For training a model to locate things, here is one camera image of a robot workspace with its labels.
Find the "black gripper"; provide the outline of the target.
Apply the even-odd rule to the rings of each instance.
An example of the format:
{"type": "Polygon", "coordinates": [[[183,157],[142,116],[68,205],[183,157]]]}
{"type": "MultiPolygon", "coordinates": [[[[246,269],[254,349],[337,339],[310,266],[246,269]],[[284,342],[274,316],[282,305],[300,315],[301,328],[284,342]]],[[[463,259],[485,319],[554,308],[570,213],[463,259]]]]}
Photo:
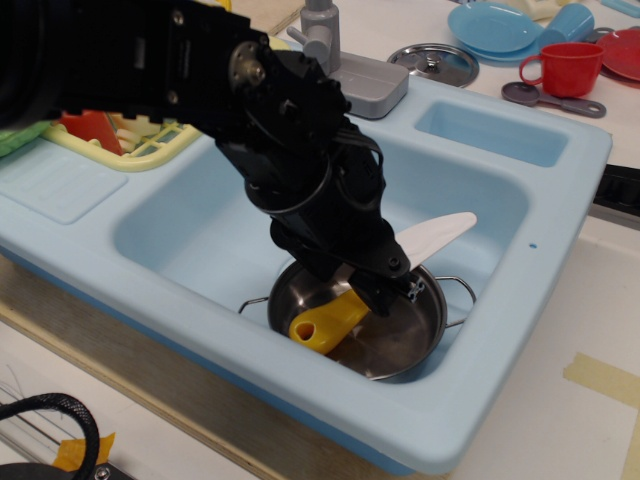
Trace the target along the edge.
{"type": "Polygon", "coordinates": [[[309,273],[330,280],[348,264],[348,282],[369,310],[389,316],[398,299],[415,303],[425,281],[381,215],[386,186],[382,166],[368,149],[339,149],[323,176],[295,194],[282,187],[248,182],[246,193],[272,220],[274,243],[309,273]]]}

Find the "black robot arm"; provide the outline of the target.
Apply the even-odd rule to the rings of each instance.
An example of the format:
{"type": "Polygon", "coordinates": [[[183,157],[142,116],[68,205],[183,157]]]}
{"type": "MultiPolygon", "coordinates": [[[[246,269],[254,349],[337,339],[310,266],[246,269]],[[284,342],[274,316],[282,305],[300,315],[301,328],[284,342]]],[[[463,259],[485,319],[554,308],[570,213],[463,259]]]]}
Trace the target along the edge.
{"type": "Polygon", "coordinates": [[[349,266],[382,316],[422,290],[381,214],[382,151],[348,119],[340,84],[247,18],[195,1],[5,1],[1,47],[3,129],[86,110],[192,125],[311,274],[349,266]]]}

